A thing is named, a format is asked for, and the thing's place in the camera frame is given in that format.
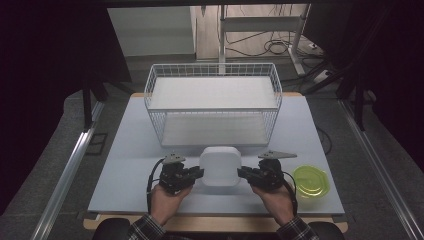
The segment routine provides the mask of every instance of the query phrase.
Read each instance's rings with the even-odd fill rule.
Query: aluminum rail
[[[349,102],[347,100],[341,100],[339,103],[345,112],[350,127],[352,128],[355,136],[359,140],[362,149],[367,155],[367,159],[370,162],[378,180],[380,181],[384,192],[386,193],[403,227],[409,235],[409,238],[411,240],[424,240],[423,231],[418,226],[417,221],[409,209],[405,199],[396,188],[396,185],[384,167],[382,160],[372,146],[371,141],[368,139],[366,132],[361,131],[353,119],[353,110]]]
[[[50,234],[50,231],[53,227],[53,224],[59,214],[59,211],[62,207],[62,204],[68,194],[69,188],[74,180],[75,174],[78,170],[79,164],[84,157],[84,153],[90,143],[90,139],[94,133],[94,130],[97,125],[100,113],[104,107],[103,103],[97,102],[92,111],[93,124],[92,127],[87,131],[81,133],[77,144],[72,151],[72,154],[68,160],[68,163],[63,170],[62,175],[50,197],[49,202],[47,203],[46,208],[44,209],[43,214],[35,228],[34,233],[31,236],[33,240],[47,239]]]

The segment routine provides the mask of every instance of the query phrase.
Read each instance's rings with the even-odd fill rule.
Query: gray floor
[[[150,64],[161,63],[163,60],[163,58],[128,59],[133,83],[126,85],[136,91],[142,91]],[[194,59],[181,56],[167,60],[194,61]],[[289,59],[279,59],[275,63],[281,79],[295,77]],[[283,84],[299,84],[300,82],[283,81]],[[311,84],[311,81],[306,81],[303,83],[303,88]],[[81,162],[49,239],[90,239],[93,235],[92,231],[83,228],[82,219],[130,97],[111,85],[106,86],[110,96],[105,102],[105,108],[95,131],[95,138],[107,135],[104,148],[100,151],[99,145],[93,144],[87,150],[91,154],[86,155]],[[287,90],[298,90],[298,88],[298,85],[293,85]],[[336,88],[337,83],[332,84],[307,96],[307,99],[316,125],[331,138],[331,151],[327,159],[346,211],[349,230],[345,236],[347,239],[408,239],[398,214],[388,200],[335,98]],[[49,145],[5,214],[0,217],[1,239],[31,237],[72,153],[83,125],[81,93],[70,96],[65,101],[64,108],[65,113]],[[419,226],[424,226],[424,193],[417,190],[417,186],[424,186],[423,173],[381,125],[373,114],[371,105],[365,107],[364,122],[366,133],[380,154],[387,171],[406,199]],[[324,150],[329,149],[329,139],[324,135],[322,138]]]

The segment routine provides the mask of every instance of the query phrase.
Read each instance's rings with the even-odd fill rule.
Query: white wall
[[[110,8],[124,56],[193,54],[190,7]]]

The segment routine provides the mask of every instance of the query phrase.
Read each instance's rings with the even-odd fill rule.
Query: green container
[[[294,170],[293,178],[296,181],[297,191],[302,197],[320,198],[330,191],[327,173],[317,167],[300,166]]]

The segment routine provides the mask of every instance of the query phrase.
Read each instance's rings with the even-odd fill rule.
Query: metal frame
[[[103,106],[104,104],[100,102],[97,102],[94,106],[92,112],[93,123],[91,124],[91,128],[81,133],[77,144],[75,145],[75,148],[68,160],[68,163],[66,164],[65,169],[63,170],[63,173],[60,176],[60,179],[50,197],[50,200],[47,203],[43,214],[41,215],[37,227],[31,236],[32,240],[47,239],[49,236],[57,215],[59,214],[60,208],[62,207],[69,188],[71,187],[71,184],[74,180],[79,164],[85,154],[85,150],[90,143],[90,139],[96,128],[100,113],[103,110]]]
[[[377,176],[377,179],[380,181],[380,184],[383,187],[387,198],[397,213],[403,227],[405,228],[405,231],[409,235],[409,238],[416,240],[424,239],[423,231],[420,229],[420,226],[418,226],[418,223],[411,210],[409,209],[405,199],[396,188],[396,184],[384,167],[382,159],[380,159],[378,153],[372,146],[372,143],[368,139],[366,132],[360,129],[360,127],[356,124],[355,119],[352,117],[354,113],[350,103],[347,100],[340,100],[339,103],[345,112],[345,116],[353,130],[353,133],[357,137],[359,144],[364,150],[368,161],[370,162],[371,167]]]
[[[221,5],[219,62],[225,63],[224,34],[226,32],[259,32],[259,31],[292,31],[296,32],[293,44],[287,46],[287,51],[299,77],[305,76],[305,70],[297,55],[300,37],[305,26],[306,17],[311,4],[306,4],[299,17],[227,17],[225,18],[225,5]]]

